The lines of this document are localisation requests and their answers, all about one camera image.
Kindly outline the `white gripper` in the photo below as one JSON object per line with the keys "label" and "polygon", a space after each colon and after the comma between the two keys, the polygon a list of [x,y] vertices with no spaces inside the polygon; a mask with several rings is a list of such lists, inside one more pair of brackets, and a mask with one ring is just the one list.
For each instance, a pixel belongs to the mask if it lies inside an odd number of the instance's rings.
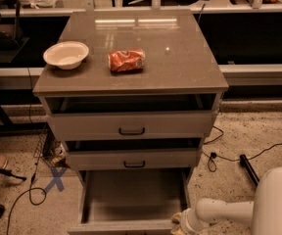
{"label": "white gripper", "polygon": [[209,225],[198,218],[194,209],[187,209],[182,213],[177,212],[171,218],[173,227],[170,230],[172,235],[198,235]]}

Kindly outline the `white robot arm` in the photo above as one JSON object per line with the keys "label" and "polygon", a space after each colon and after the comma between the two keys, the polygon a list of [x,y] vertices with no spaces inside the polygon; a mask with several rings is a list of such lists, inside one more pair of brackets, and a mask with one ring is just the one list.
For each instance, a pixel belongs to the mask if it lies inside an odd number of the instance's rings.
{"label": "white robot arm", "polygon": [[263,175],[251,202],[226,203],[204,198],[171,220],[172,235],[198,235],[225,220],[249,224],[252,235],[282,235],[282,167]]}

